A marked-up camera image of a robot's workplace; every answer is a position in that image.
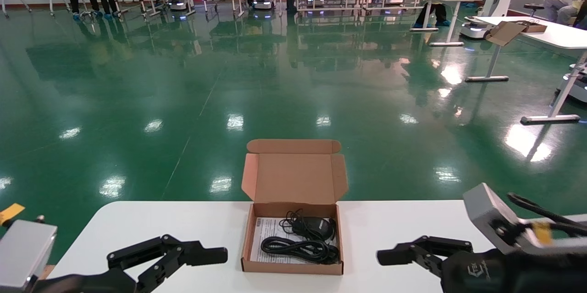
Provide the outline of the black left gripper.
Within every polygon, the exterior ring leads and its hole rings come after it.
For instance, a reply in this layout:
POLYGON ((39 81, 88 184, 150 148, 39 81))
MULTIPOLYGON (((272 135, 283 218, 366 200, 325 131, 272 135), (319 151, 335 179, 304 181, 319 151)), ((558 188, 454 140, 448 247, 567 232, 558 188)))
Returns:
POLYGON ((147 239, 109 253, 109 270, 92 276, 70 274, 36 281, 36 293, 152 293, 182 266, 224 264, 228 249, 207 249, 200 241, 180 241, 169 234, 147 239), (126 270, 149 261, 155 263, 138 280, 126 270))

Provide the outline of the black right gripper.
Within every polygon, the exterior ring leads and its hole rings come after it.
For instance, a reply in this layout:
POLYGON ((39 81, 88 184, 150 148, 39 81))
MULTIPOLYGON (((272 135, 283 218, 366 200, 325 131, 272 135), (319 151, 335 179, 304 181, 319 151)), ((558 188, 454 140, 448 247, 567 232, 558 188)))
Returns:
POLYGON ((567 272, 545 258, 503 254, 497 249, 472 253, 472 243, 423 235, 379 250, 382 266, 417 263, 438 278, 445 293, 565 293, 567 272))

